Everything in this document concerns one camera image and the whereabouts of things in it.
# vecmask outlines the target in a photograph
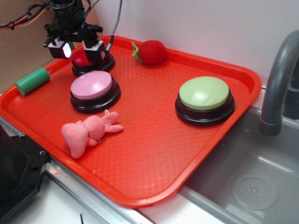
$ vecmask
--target red tray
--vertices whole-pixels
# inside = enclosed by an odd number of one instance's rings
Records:
[[[107,44],[109,38],[102,40]],[[117,123],[124,131],[106,134],[81,158],[71,158],[60,131],[63,124],[90,116],[70,104],[70,85],[76,79],[71,60],[56,60],[46,66],[50,81],[26,96],[15,86],[4,92],[0,116],[111,200],[136,208],[176,193],[251,105],[262,84],[246,68],[171,49],[167,61],[145,65],[131,57],[131,42],[115,38],[111,53],[116,65],[109,72],[122,91],[109,111],[119,113]],[[197,127],[177,117],[175,100],[180,86],[200,76],[220,78],[231,89],[235,111],[226,122]]]

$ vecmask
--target stainless steel sink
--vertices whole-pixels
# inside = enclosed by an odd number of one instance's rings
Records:
[[[281,134],[267,137],[260,114],[249,108],[180,194],[228,223],[298,223],[299,123],[284,118]]]

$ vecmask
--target gray faucet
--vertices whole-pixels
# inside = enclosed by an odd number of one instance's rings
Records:
[[[299,119],[299,30],[290,33],[275,58],[267,83],[260,132],[280,133],[282,115]]]

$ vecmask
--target green cylinder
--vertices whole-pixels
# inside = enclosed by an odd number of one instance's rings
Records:
[[[50,75],[47,70],[41,67],[17,81],[15,86],[18,91],[25,96],[45,82],[49,81],[49,79]]]

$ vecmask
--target stuffed rabbit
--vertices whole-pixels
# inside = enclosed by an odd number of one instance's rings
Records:
[[[95,146],[107,132],[119,132],[123,130],[121,125],[112,125],[117,119],[118,113],[107,111],[102,118],[93,115],[84,121],[65,124],[61,128],[62,135],[71,149],[71,156],[74,159],[81,157],[86,146]]]

